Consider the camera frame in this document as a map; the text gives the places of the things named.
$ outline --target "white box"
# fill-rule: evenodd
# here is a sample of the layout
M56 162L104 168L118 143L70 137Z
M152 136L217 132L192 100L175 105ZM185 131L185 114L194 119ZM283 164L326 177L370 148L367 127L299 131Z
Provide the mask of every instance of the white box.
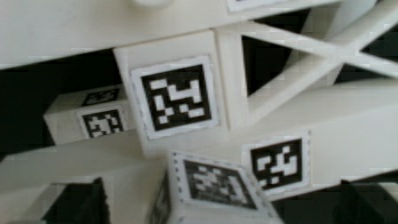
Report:
M134 129L123 86L59 95L45 120L57 145Z
M288 193L312 183L310 136L304 131L244 145L242 163L267 196Z
M212 31L116 49L148 157L226 141L223 86Z
M255 177L230 162L173 152L161 186L148 224L283 223Z

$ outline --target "white surface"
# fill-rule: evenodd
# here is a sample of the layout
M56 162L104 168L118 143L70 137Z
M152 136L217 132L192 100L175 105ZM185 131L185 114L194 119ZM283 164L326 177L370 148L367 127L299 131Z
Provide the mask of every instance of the white surface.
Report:
M368 81L297 96L230 142L196 153L235 163L242 145L312 129L312 185L274 200L398 169L398 81ZM20 220L49 184L105 177L114 224L143 223L164 169L145 160L136 131L13 155L0 163L0 223Z
M255 22L217 29L226 105L233 129L256 124L283 103L338 69L342 62L391 77L398 76L398 64L360 52L393 24L398 23L397 8L398 2L386 0L329 42L322 42ZM251 97L248 97L246 91L242 35L319 55L310 55L292 65Z
M317 39L324 40L329 40L335 36L338 36L340 32L372 10L377 0L363 0L361 4L358 3L358 0L345 0L336 4L326 5L313 9L310 21L306 22L306 26L303 28L304 35L310 35ZM312 88L320 88L335 84L342 68L344 64L313 84Z
M338 1L287 1L232 14L228 0L178 0L157 11L143 11L130 0L0 0L0 68L155 40Z
M175 0L130 0L132 4L145 9L162 9L166 8Z
M226 141L228 127L226 127L226 115L224 115L224 103L223 103L223 89L221 89L221 75L219 75L219 61L217 61L217 51L216 51L216 39L214 32L203 31L191 35L180 36L171 39L164 39L146 44L127 46L116 49L116 58L120 71L125 82L125 89L132 104L132 110L136 115L137 131L141 136L141 145L145 149L145 154L148 157L157 157L169 150L192 151L196 148L208 147L217 143ZM136 73L132 71L159 65L166 62L178 62L182 59L191 59L201 55L208 55L214 73L214 86L216 86L216 103L217 103L217 113L219 113L219 125L214 128L200 129L180 135L150 140L146 133L146 116L141 110L141 101L136 91L136 86L132 85L132 79L136 78Z
M125 89L121 86L116 101L89 106L82 106L88 94L109 89L114 89L114 86L59 95L54 104L49 108L49 111L45 113L45 121L57 145L89 139L88 130L82 128L84 124L81 115L100 112L109 108L118 107L121 111L125 130L136 128L130 103L127 99Z
M368 81L304 92L258 124L235 131L228 144L196 151L242 161L242 146L312 130L312 183L274 195L299 195L342 179L358 180L398 169L398 81Z

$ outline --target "white structure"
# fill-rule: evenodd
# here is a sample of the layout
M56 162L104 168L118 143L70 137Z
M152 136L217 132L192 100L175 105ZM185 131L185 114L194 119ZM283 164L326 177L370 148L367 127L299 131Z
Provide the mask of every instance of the white structure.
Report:
M173 152L148 223L205 222L283 223L244 167Z
M45 120L57 145L134 129L125 88L109 86L59 95Z
M113 3L105 0L0 0L8 9L0 13L0 48L8 49L0 51L2 68L118 48L125 86L132 87L137 69L155 74L152 66L184 62L192 67L198 64L191 59L207 55L219 110L219 125L150 139L143 112L134 107L137 131L9 156L0 164L2 223L31 220L24 219L29 207L52 182L84 182L98 176L105 178L111 192L114 224L132 220L145 223L164 177L159 161L148 156L162 156L177 149L249 167L248 161L255 160L244 157L248 145L272 147L297 138L308 139L312 143L304 141L303 147L310 153L301 154L308 156L308 179L296 188L281 186L271 194L272 200L338 185L342 178L358 180L398 169L398 81L335 85L345 63L393 78L398 76L397 63L361 52L398 24L398 1L384 0L377 6L376 3L376 0L287 0L232 12L228 0L178 0L161 11L130 7L129 0ZM315 19L304 26L308 32L317 28L317 38L251 21L317 6L320 11L312 12ZM310 54L292 62L280 78L253 96L246 95L242 35ZM196 85L194 82L192 91L182 94L168 87L169 94L175 93L177 98L196 96ZM137 106L134 87L127 91ZM276 154L287 155L290 151L285 147L281 150ZM299 157L285 163L278 162L281 156L274 157L276 172L287 171L287 176L296 174ZM271 164L267 158L260 159L260 165Z

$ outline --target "white panel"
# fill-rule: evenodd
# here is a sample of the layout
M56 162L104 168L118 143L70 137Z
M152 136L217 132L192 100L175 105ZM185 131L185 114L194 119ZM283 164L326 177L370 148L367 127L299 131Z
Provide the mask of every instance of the white panel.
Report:
M141 135L141 145L146 156L161 156L169 150L191 151L196 148L221 144L226 141L228 127L214 31L203 31L173 39L164 39L146 44L121 47L116 49L116 57L132 110L136 113L137 131ZM168 116L159 117L162 125L155 123L155 119L157 116L161 116L161 113L157 112L153 115L155 109L150 107L150 101L152 97L155 96L155 91L145 91L145 78L153 79L155 74L159 76L166 74L168 71L177 71L178 69L196 65L203 66L205 71L203 76L208 91L208 94L205 95L208 95L208 114L212 114L212 117L201 120L201 122L184 117L184 121L192 121L191 123L187 122L187 124L182 125L182 122L175 121L175 123L171 122L171 127L162 126L169 125L169 118ZM175 76L180 77L180 73L168 74L168 79L171 79L171 81L177 79L173 78ZM168 91L168 94L162 97L169 100L171 106L177 106L178 108L178 106L184 104L178 105L180 102L169 99L169 92L173 91ZM177 93L180 96L182 94L187 95L194 92L196 91L178 91Z
M230 14L228 0L178 0L159 11L143 11L129 0L0 0L0 68L155 40L338 1L296 0Z

